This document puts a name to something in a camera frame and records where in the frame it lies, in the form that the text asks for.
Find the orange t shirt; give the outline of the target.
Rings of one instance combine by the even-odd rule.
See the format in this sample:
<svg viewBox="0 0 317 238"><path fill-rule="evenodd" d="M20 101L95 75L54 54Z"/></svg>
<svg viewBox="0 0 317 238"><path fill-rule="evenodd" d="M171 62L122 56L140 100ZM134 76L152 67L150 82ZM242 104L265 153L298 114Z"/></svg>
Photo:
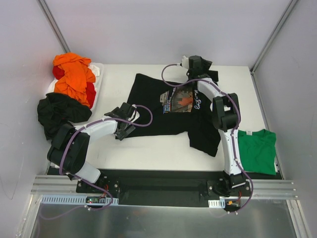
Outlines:
<svg viewBox="0 0 317 238"><path fill-rule="evenodd" d="M90 58L75 53L55 56L53 75L57 82L54 86L54 92L65 94L91 108L96 96L94 87L96 76L89 68L91 62Z"/></svg>

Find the red t shirt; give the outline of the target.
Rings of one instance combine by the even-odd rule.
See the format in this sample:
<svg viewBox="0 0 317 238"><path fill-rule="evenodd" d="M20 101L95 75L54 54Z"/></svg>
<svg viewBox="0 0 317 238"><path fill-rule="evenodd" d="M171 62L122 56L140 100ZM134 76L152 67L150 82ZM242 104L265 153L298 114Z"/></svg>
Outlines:
<svg viewBox="0 0 317 238"><path fill-rule="evenodd" d="M92 107L96 92L93 83L96 78L92 71L87 67L84 71L73 71L67 70L67 74L65 71L59 66L53 67L53 75L58 80L55 84L55 93L65 94L84 106Z"/></svg>

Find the left aluminium frame post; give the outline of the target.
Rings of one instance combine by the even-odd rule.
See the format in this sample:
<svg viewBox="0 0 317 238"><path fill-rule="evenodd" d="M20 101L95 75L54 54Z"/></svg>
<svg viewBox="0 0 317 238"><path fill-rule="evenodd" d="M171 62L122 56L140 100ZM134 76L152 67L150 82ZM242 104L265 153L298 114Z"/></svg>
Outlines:
<svg viewBox="0 0 317 238"><path fill-rule="evenodd" d="M66 42L66 39L63 36L63 33L61 31L61 29L58 26L58 23L52 13L52 11L50 10L49 5L47 4L46 0L37 0L41 10L43 11L44 16L46 17L53 33L55 34L60 46L62 47L63 51L65 53L70 52L70 48Z"/></svg>

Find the green folded t shirt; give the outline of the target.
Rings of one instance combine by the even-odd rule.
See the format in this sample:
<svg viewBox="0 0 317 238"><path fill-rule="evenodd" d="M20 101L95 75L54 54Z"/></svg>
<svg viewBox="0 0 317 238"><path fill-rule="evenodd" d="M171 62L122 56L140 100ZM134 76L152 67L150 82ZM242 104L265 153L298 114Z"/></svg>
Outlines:
<svg viewBox="0 0 317 238"><path fill-rule="evenodd" d="M266 129L238 131L242 166L247 172L275 175L276 134Z"/></svg>

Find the white plastic bin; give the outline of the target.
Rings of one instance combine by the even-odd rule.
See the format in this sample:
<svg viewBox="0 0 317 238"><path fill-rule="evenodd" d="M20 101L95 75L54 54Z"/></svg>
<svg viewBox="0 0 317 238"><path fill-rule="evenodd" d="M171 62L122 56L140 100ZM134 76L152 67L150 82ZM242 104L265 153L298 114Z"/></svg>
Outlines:
<svg viewBox="0 0 317 238"><path fill-rule="evenodd" d="M96 96L95 96L95 100L94 100L94 103L92 105L92 107L90 108L90 110L93 112L96 108L96 105L97 105L97 100L98 100L98 96L99 96L99 91L100 91L100 88L101 88L101 85L102 85L102 81L103 81L103 76L104 76L104 65L102 63L91 63L91 64L95 64L96 66L98 66L100 69L101 69L101 76L99 78L99 85L96 85L97 86L97 90L95 91L96 92Z"/></svg>

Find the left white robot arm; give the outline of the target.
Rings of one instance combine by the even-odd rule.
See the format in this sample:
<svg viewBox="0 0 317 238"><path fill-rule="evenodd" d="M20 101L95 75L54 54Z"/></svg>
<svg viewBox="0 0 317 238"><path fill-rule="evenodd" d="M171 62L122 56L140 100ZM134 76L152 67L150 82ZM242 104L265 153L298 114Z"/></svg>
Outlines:
<svg viewBox="0 0 317 238"><path fill-rule="evenodd" d="M118 140L123 140L135 126L128 123L139 118L136 105L122 103L109 113L104 114L98 123L91 126L63 125L51 141L47 159L60 166L62 172L78 176L88 181L88 188L92 192L99 193L105 187L101 171L86 161L89 145L106 136L115 135Z"/></svg>

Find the plain black t shirt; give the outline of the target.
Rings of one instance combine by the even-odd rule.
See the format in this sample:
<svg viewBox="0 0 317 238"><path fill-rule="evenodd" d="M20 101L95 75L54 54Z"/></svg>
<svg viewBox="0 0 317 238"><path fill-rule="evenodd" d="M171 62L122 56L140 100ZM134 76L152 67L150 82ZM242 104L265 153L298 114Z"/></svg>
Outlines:
<svg viewBox="0 0 317 238"><path fill-rule="evenodd" d="M46 140L53 139L64 124L86 122L92 115L88 106L60 93L47 93L39 101L37 113Z"/></svg>

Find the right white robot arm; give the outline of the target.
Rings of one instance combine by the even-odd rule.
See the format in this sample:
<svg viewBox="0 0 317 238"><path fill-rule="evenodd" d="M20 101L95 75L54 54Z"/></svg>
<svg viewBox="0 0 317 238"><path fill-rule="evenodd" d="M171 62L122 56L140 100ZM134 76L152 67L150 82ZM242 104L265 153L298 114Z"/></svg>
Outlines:
<svg viewBox="0 0 317 238"><path fill-rule="evenodd" d="M238 97L235 93L223 92L213 80L211 61L200 56L183 56L182 67L187 69L189 80L197 82L198 91L211 101L212 123L218 130L224 153L224 172L228 176L242 174L243 166L238 148L238 126L241 122Z"/></svg>

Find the black printed t shirt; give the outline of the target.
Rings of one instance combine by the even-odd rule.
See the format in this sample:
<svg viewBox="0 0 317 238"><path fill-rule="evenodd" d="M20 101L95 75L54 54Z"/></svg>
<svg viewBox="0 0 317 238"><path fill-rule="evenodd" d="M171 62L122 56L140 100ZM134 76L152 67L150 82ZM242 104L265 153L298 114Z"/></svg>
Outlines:
<svg viewBox="0 0 317 238"><path fill-rule="evenodd" d="M139 124L129 137L188 134L189 145L214 157L220 135L212 124L211 101L197 83L181 86L136 74L128 104L140 105Z"/></svg>

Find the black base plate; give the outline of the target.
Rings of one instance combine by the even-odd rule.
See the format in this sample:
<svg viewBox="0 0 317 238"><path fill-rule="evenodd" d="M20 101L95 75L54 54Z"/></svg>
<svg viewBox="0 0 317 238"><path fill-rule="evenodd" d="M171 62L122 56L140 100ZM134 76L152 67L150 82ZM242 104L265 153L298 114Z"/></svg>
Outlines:
<svg viewBox="0 0 317 238"><path fill-rule="evenodd" d="M206 207L209 200L245 197L251 182L229 188L223 172L102 170L96 187L77 182L76 193L101 194L102 189L121 205Z"/></svg>

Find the right aluminium frame post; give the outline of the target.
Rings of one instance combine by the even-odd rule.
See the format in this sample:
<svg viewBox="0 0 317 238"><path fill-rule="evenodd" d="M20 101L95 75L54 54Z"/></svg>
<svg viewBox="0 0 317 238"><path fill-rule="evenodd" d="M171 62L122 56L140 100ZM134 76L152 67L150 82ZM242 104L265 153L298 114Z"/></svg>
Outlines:
<svg viewBox="0 0 317 238"><path fill-rule="evenodd" d="M287 4L285 10L283 11L281 17L279 18L277 24L275 25L273 31L271 32L269 38L265 42L260 54L258 55L256 61L254 62L253 66L250 68L250 73L251 75L254 75L262 61L264 60L266 54L272 47L274 41L278 37L279 33L282 31L284 25L286 24L287 20L293 13L294 9L298 5L300 0L290 0L289 3Z"/></svg>

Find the aluminium frame post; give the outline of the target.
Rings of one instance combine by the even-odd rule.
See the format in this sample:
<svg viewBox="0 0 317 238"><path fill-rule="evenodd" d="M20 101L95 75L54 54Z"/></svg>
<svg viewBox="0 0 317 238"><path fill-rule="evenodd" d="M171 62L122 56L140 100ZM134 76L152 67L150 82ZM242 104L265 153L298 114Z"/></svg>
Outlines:
<svg viewBox="0 0 317 238"><path fill-rule="evenodd" d="M58 26L58 23L52 13L52 11L50 10L49 5L47 4L46 0L37 0L41 10L43 11L44 16L46 17L53 33L55 34L60 46L62 47L63 51L65 53L70 52L70 48L66 42L66 39L63 36L63 33L61 31L61 29Z"/></svg>
<svg viewBox="0 0 317 238"><path fill-rule="evenodd" d="M279 18L277 24L275 25L273 31L271 32L269 38L265 42L260 54L258 55L256 61L254 62L253 66L250 68L250 73L251 75L254 75L262 61L264 60L266 54L272 47L274 41L278 37L279 33L282 31L284 25L286 24L287 20L293 13L294 9L298 5L300 0L290 0L289 3L287 4L285 10L283 11L281 17Z"/></svg>

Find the aluminium rail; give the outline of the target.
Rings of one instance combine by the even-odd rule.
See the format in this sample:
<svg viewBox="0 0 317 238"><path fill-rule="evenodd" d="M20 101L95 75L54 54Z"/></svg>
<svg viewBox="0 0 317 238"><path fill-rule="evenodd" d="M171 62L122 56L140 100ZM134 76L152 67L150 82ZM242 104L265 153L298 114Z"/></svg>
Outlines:
<svg viewBox="0 0 317 238"><path fill-rule="evenodd" d="M266 176L249 174L246 181L251 182L251 193L255 199L297 199L298 194L291 180L284 180L280 175ZM47 175L37 175L31 188L32 194L76 194L76 185L80 180L60 176L57 169L50 168Z"/></svg>

